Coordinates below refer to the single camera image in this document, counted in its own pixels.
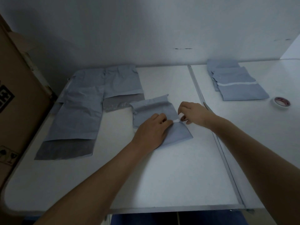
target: white table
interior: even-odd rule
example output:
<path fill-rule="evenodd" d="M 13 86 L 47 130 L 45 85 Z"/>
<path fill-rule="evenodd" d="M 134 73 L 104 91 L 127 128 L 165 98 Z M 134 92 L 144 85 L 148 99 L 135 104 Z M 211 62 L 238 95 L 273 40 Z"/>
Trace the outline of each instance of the white table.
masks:
<path fill-rule="evenodd" d="M 268 100 L 223 101 L 212 86 L 206 65 L 192 66 L 203 97 L 214 113 L 300 168 L 300 60 L 240 63 L 271 98 L 290 100 L 288 110 L 274 108 Z M 247 208 L 263 208 L 238 163 L 221 142 L 226 160 Z"/>
<path fill-rule="evenodd" d="M 176 109 L 182 101 L 200 102 L 187 66 L 137 70 L 146 99 L 169 94 Z M 52 121 L 53 116 L 44 121 L 2 191 L 2 206 L 11 213 L 42 214 L 112 159 L 133 137 L 131 109 L 121 109 L 103 114 L 91 157 L 33 160 Z M 155 150 L 137 166 L 110 213 L 244 207 L 234 192 L 212 132 L 194 124 L 188 128 L 192 140 Z"/>

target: tape roll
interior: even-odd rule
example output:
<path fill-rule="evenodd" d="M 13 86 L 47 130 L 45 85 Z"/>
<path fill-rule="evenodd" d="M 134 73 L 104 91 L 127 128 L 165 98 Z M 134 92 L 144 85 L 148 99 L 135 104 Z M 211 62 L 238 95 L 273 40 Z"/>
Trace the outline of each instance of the tape roll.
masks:
<path fill-rule="evenodd" d="M 271 104 L 281 110 L 289 109 L 291 106 L 290 101 L 283 97 L 274 97 L 271 99 Z"/>

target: white stripe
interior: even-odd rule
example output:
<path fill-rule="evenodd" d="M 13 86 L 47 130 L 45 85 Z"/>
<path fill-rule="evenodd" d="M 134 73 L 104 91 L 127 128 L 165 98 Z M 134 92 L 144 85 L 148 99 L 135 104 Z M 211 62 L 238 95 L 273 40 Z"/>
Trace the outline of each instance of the white stripe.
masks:
<path fill-rule="evenodd" d="M 255 85 L 258 84 L 257 81 L 254 82 L 235 82 L 235 83 L 229 83 L 229 84 L 221 84 L 218 83 L 219 86 L 230 86 L 230 85 Z"/>

